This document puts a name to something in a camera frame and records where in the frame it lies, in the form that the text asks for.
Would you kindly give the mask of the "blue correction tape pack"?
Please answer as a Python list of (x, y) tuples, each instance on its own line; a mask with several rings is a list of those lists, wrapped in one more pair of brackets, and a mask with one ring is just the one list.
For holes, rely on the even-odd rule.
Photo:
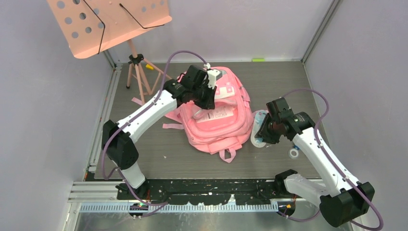
[(266, 143), (263, 142), (262, 138), (256, 138), (255, 136), (261, 129), (262, 123), (267, 113), (268, 113), (267, 110), (258, 110), (253, 113), (254, 121), (253, 121), (252, 131), (250, 135), (250, 141), (252, 145), (256, 148), (263, 148), (266, 145)]

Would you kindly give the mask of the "white packaged toothbrush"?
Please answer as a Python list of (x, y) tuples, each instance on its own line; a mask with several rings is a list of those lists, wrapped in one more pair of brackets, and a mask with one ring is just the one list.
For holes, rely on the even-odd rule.
[(229, 123), (237, 118), (236, 109), (232, 106), (221, 106), (214, 110), (200, 110), (193, 119), (196, 123)]

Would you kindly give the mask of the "clear tape roll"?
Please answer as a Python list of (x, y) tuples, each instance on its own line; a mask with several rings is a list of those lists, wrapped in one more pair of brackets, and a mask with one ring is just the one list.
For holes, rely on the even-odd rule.
[(292, 148), (288, 151), (288, 155), (291, 159), (297, 159), (299, 157), (299, 151), (295, 148)]

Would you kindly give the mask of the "pink student backpack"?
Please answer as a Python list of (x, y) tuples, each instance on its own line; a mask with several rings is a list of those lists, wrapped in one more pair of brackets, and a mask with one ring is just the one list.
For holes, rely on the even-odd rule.
[(193, 116), (201, 109), (194, 103), (184, 103), (164, 117), (173, 120), (164, 128), (184, 130), (190, 145), (201, 152), (218, 154), (230, 163), (238, 149), (250, 138), (254, 115), (250, 108), (250, 96), (239, 78), (226, 67), (216, 67), (222, 76), (216, 81), (215, 109), (232, 106), (237, 118), (229, 123), (196, 123)]

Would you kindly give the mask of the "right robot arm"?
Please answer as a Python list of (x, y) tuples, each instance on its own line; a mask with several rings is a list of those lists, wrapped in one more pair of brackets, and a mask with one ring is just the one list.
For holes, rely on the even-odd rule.
[(319, 208), (333, 227), (366, 214), (374, 187), (351, 174), (327, 146), (315, 122), (305, 112), (294, 113), (285, 98), (268, 102), (267, 113), (255, 134), (263, 142), (279, 143), (282, 136), (292, 141), (308, 158), (324, 182), (319, 185), (293, 169), (275, 176), (274, 189), (280, 197), (298, 195)]

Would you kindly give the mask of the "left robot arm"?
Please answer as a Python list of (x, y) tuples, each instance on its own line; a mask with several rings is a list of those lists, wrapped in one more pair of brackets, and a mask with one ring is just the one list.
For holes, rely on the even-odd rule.
[(145, 176), (137, 163), (136, 142), (152, 125), (184, 103), (194, 103), (201, 109), (215, 108), (216, 81), (222, 73), (191, 65), (179, 79), (167, 80), (162, 90), (131, 115), (118, 122), (108, 120), (103, 125), (102, 152), (118, 167), (136, 199), (147, 195)]

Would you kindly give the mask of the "pink music stand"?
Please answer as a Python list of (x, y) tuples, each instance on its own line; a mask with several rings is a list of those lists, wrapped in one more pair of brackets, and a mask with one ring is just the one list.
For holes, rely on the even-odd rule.
[(131, 50), (127, 85), (138, 81), (140, 100), (152, 95), (159, 79), (169, 78), (137, 50), (132, 39), (172, 18), (166, 0), (48, 0), (68, 46), (77, 59), (89, 58), (126, 42)]

